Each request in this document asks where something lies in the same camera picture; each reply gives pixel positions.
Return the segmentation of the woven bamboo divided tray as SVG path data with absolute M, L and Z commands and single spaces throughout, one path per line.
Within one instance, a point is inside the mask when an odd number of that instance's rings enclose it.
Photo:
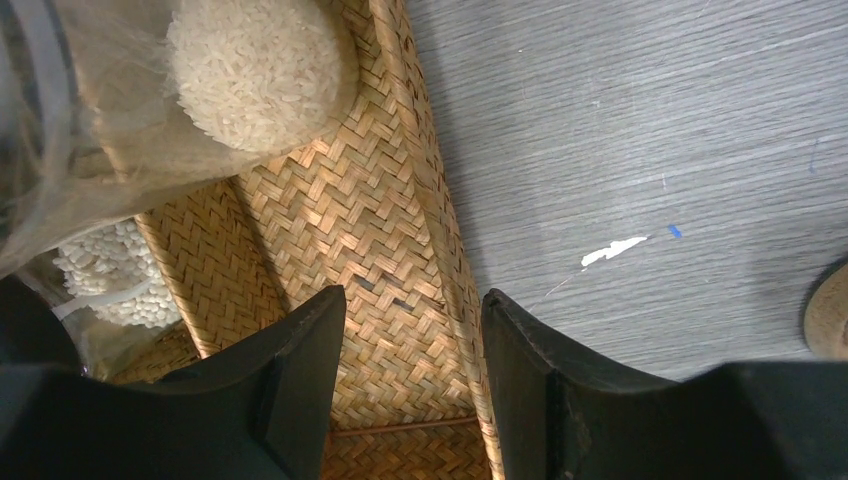
M 359 94 L 340 129 L 136 217 L 182 322 L 115 381 L 152 381 L 340 285 L 326 479 L 501 479 L 480 299 L 401 1 L 338 1 Z

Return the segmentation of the black cap sesame shaker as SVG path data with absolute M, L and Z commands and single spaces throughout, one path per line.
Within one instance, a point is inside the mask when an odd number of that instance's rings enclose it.
M 15 272 L 58 315 L 99 380 L 116 376 L 181 315 L 136 221 L 81 234 Z

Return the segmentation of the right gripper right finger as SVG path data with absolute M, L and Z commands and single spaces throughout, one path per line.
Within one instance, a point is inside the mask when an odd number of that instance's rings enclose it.
M 732 362 L 675 382 L 580 344 L 498 290 L 481 324 L 509 479 L 847 475 L 843 362 Z

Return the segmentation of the clear jar silver lid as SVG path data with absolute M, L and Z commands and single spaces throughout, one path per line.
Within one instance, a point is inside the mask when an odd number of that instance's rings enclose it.
M 335 131 L 332 1 L 5 1 L 1 272 Z

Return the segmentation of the black cap pepper grinder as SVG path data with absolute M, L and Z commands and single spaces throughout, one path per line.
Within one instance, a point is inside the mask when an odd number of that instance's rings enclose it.
M 803 333 L 809 349 L 829 360 L 847 360 L 847 261 L 828 270 L 804 308 Z

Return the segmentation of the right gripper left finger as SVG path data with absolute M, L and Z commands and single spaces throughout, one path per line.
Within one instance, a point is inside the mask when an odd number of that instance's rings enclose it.
M 317 479 L 344 333 L 341 286 L 154 383 L 1 370 L 5 479 Z

